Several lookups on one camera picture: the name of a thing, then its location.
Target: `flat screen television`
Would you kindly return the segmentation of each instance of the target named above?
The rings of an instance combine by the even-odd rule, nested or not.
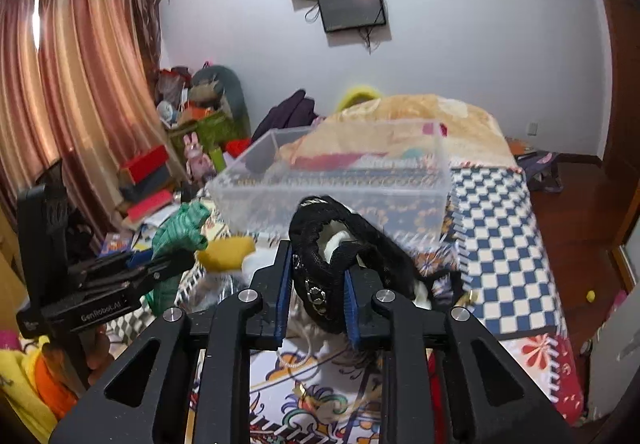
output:
[[[386,24],[382,0],[318,0],[318,5],[327,33]]]

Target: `green dinosaur toy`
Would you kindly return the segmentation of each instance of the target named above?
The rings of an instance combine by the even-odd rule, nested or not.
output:
[[[180,209],[160,226],[151,242],[153,258],[167,255],[176,249],[199,251],[206,249],[207,238],[201,233],[211,211],[201,202],[181,204]],[[151,311],[159,316],[174,304],[181,276],[171,277],[146,295]]]
[[[201,234],[200,230],[209,215],[211,211],[201,202],[181,204],[180,209],[171,215],[156,232],[151,242],[153,258],[161,257],[176,249],[190,251],[206,249],[207,238]]]

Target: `checkered bedspread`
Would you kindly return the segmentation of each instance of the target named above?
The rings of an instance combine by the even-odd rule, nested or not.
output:
[[[564,333],[560,300],[523,174],[452,170],[459,198],[474,315],[496,337]]]

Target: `wooden floor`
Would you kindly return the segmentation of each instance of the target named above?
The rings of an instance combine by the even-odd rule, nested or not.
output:
[[[605,320],[614,297],[623,288],[607,250],[633,187],[612,182],[594,164],[560,163],[560,176],[562,193],[533,192],[532,202],[584,387],[580,346]],[[588,291],[595,291],[593,303],[586,300]]]

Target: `wall outlet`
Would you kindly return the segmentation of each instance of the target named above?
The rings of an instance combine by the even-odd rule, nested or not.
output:
[[[527,125],[527,135],[538,135],[538,124],[535,122],[530,122]]]

